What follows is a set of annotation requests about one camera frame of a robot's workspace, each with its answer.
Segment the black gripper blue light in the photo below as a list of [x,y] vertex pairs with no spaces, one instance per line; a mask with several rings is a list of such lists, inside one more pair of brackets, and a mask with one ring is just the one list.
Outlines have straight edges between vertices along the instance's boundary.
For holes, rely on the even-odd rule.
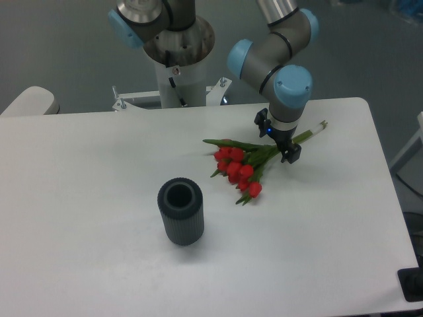
[[258,126],[259,137],[265,135],[274,140],[282,154],[281,163],[294,163],[300,158],[301,145],[292,142],[293,134],[296,128],[282,131],[271,126],[271,121],[268,119],[268,109],[263,108],[256,113],[254,123]]

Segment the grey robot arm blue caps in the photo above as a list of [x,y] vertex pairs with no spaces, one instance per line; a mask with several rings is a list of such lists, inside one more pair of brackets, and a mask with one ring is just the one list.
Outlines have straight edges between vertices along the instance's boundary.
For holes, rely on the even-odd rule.
[[[291,64],[292,57],[314,42],[319,33],[316,16],[295,1],[259,1],[268,26],[265,40],[238,41],[227,57],[227,67],[267,99],[257,113],[261,135],[272,138],[285,162],[295,162],[301,146],[293,140],[308,103],[313,80],[310,72]],[[215,34],[197,15],[194,1],[118,1],[108,13],[116,35],[131,48],[141,48],[154,62],[163,108],[206,104],[205,62],[213,51]]]

